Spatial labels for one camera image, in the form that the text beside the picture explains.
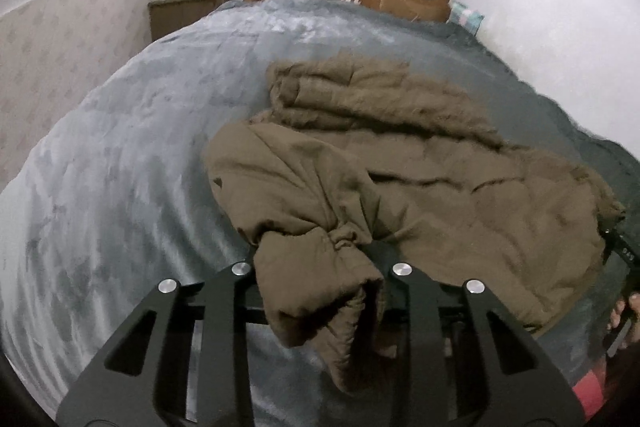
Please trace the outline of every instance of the silver bolt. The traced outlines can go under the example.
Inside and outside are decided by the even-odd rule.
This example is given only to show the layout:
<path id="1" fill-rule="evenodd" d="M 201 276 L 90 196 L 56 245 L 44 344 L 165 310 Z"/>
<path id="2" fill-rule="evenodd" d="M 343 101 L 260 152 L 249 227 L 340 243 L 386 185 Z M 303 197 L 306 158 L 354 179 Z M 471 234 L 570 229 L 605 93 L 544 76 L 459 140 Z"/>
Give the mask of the silver bolt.
<path id="1" fill-rule="evenodd" d="M 482 293 L 484 288 L 484 283 L 478 279 L 471 279 L 466 283 L 466 289 L 469 290 L 469 293 Z"/>
<path id="2" fill-rule="evenodd" d="M 162 293 L 171 293 L 172 291 L 175 291 L 177 287 L 178 287 L 178 283 L 175 282 L 173 279 L 165 279 L 158 285 L 158 289 Z"/>
<path id="3" fill-rule="evenodd" d="M 414 269 L 411 268 L 410 264 L 407 263 L 396 263 L 394 264 L 394 273 L 403 277 L 404 275 L 409 275 Z"/>
<path id="4" fill-rule="evenodd" d="M 236 263 L 231 267 L 231 271 L 235 275 L 247 275 L 251 272 L 251 265 L 249 263 Z"/>

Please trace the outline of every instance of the red object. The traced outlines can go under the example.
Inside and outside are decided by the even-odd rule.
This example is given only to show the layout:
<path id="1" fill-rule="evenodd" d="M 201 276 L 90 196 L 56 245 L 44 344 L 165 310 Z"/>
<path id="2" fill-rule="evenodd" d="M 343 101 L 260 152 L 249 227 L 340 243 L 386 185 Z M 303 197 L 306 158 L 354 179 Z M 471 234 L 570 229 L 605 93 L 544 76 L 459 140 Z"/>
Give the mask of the red object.
<path id="1" fill-rule="evenodd" d="M 602 384 L 593 371 L 588 372 L 580 382 L 575 384 L 574 393 L 582 404 L 587 420 L 591 419 L 604 405 Z"/>

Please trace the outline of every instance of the bedroom wall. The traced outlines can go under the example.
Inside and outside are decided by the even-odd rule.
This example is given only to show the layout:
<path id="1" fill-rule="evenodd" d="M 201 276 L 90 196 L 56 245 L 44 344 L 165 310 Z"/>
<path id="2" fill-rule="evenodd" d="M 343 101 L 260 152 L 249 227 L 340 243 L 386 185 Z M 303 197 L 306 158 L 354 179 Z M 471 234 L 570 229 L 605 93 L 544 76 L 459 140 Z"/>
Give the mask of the bedroom wall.
<path id="1" fill-rule="evenodd" d="M 640 158 L 640 0 L 460 0 L 478 39 L 581 126 Z"/>
<path id="2" fill-rule="evenodd" d="M 0 190 L 89 90 L 151 42 L 151 0 L 0 0 Z"/>

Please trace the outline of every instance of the human hand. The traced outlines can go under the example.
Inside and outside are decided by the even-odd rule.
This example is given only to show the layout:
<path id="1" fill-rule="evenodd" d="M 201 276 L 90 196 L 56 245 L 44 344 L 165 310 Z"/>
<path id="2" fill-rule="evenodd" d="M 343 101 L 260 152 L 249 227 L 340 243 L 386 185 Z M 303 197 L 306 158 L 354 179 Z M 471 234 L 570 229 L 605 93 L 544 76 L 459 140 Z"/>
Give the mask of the human hand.
<path id="1" fill-rule="evenodd" d="M 634 323 L 618 349 L 625 349 L 631 344 L 640 341 L 640 293 L 631 293 L 628 302 L 623 298 L 620 298 L 616 302 L 615 307 L 611 311 L 607 330 L 614 330 L 620 325 L 622 314 L 625 312 L 627 307 L 634 312 Z"/>

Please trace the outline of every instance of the fuzzy gray bedspread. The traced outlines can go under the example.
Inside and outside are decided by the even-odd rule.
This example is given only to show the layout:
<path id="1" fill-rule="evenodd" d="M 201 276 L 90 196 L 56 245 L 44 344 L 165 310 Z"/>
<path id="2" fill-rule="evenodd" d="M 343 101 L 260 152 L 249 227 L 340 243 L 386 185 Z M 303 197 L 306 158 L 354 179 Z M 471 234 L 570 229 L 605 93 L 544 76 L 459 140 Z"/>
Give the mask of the fuzzy gray bedspread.
<path id="1" fill-rule="evenodd" d="M 402 58 L 463 86 L 506 139 L 592 166 L 628 206 L 625 231 L 640 237 L 640 164 L 578 130 L 461 28 L 327 0 L 228 3 L 89 93 L 0 194 L 2 347 L 47 412 L 156 283 L 199 282 L 245 256 L 200 153 L 224 123 L 268 106 L 272 60 L 345 48 Z M 540 339 L 571 384 L 602 353 L 625 273 L 613 256 L 590 294 Z M 249 337 L 257 425 L 388 425 L 384 401 L 350 407 L 311 350 L 281 348 L 267 327 Z"/>

